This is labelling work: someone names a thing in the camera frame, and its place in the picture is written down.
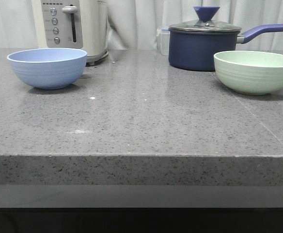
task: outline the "glass lid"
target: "glass lid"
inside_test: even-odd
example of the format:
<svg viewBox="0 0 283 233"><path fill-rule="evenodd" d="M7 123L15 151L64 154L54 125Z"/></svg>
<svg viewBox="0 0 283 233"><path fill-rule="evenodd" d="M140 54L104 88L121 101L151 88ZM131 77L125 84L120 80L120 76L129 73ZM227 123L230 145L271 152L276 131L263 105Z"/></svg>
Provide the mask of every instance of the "glass lid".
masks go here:
<svg viewBox="0 0 283 233"><path fill-rule="evenodd" d="M178 31L187 32L240 32L241 27L235 26L230 23L221 22L217 20L211 20L219 7L199 7L195 6L194 10L197 13L199 19L182 22L179 24L170 25L169 28Z"/></svg>

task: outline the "countertop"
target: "countertop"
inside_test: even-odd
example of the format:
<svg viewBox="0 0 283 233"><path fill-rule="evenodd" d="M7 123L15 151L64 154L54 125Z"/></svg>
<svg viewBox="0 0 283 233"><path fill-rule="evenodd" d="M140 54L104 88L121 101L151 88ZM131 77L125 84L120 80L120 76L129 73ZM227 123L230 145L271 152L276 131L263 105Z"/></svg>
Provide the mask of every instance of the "countertop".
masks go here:
<svg viewBox="0 0 283 233"><path fill-rule="evenodd" d="M247 96L151 50L113 50L67 88L0 49L0 184L283 186L283 89Z"/></svg>

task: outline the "green bowl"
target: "green bowl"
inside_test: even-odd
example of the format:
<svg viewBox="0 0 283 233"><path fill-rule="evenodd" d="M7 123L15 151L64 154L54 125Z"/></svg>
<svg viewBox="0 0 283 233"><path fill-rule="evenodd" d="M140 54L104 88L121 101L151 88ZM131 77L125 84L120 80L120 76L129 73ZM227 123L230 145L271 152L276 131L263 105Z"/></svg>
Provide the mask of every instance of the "green bowl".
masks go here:
<svg viewBox="0 0 283 233"><path fill-rule="evenodd" d="M214 54L215 70L227 87L247 95L263 95L283 88L283 55L259 51Z"/></svg>

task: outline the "bowl rim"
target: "bowl rim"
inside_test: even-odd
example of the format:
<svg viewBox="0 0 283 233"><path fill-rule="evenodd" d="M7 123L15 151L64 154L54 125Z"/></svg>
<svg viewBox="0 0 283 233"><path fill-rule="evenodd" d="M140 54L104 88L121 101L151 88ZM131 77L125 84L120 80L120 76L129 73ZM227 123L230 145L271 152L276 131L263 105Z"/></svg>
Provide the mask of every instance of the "bowl rim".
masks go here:
<svg viewBox="0 0 283 233"><path fill-rule="evenodd" d="M217 59L217 60L219 60L219 61L226 62L226 63L229 63L229 64L234 64L234 65L239 65L239 66L245 66L245 67L283 68L283 66L271 66L271 67L268 67L268 66L258 66L258 65L249 65L249 64L245 64L245 63L231 62L231 61L227 61L227 60L224 60L224 59L221 59L221 58L218 57L218 55L219 55L219 54L222 54L222 53L241 53L241 52L275 54L276 56L281 56L281 57L283 57L283 54L274 53L274 52L251 51L251 50L229 50L229 51L216 52L216 53L214 54L214 59Z"/></svg>
<svg viewBox="0 0 283 233"><path fill-rule="evenodd" d="M54 61L20 61L20 60L15 60L15 59L10 58L10 56L15 55L17 53L22 53L22 52L27 52L27 51L34 51L34 50L78 50L78 51L81 51L83 54L80 55L80 56L74 57L72 59L54 60ZM22 50L22 51L13 52L13 53L7 55L7 59L9 61L13 61L13 62L32 63L32 64L34 64L34 63L50 63L50 62L72 61L72 60L75 60L75 59L78 59L78 58L81 58L81 57L85 57L87 55L88 55L88 53L86 51L80 50L80 49L73 49L73 48L39 48L39 49L30 49L30 50Z"/></svg>

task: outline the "saucepan handle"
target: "saucepan handle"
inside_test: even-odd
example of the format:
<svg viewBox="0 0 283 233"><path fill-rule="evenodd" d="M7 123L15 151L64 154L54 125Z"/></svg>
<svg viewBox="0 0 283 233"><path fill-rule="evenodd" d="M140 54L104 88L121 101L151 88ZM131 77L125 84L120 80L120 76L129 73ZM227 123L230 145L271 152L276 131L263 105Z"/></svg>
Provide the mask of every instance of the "saucepan handle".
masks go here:
<svg viewBox="0 0 283 233"><path fill-rule="evenodd" d="M254 27L237 37L237 42L245 44L256 36L262 33L274 33L274 32L283 32L283 23L282 24L265 24Z"/></svg>

